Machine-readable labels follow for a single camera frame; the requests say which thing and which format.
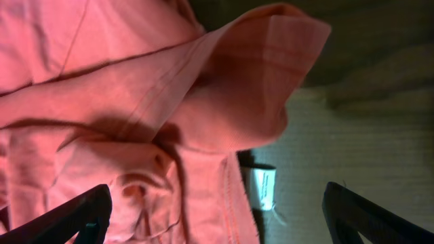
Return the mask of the red graphic t-shirt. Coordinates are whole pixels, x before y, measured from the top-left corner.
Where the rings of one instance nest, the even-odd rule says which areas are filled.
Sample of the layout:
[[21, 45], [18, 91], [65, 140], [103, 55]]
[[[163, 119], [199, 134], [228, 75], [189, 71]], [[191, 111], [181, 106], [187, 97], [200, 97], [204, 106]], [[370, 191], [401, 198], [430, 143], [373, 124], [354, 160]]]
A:
[[1, 232], [99, 184], [107, 243], [257, 243], [237, 153], [275, 141], [328, 24], [205, 32], [187, 1], [1, 2]]

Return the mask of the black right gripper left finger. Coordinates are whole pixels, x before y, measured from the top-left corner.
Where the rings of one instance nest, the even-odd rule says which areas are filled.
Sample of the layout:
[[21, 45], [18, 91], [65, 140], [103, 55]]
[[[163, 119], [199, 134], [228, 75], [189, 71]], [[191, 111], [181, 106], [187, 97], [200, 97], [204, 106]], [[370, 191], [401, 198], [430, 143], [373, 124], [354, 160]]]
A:
[[100, 184], [34, 220], [1, 235], [1, 244], [102, 244], [113, 204]]

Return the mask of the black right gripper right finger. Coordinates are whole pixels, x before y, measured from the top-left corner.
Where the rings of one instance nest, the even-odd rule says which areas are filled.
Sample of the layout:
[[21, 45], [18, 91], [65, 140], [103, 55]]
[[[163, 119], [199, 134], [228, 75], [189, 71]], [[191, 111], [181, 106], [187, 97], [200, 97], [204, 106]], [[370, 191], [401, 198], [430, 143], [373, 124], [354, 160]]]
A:
[[433, 244], [429, 232], [335, 182], [328, 182], [323, 214], [333, 244]]

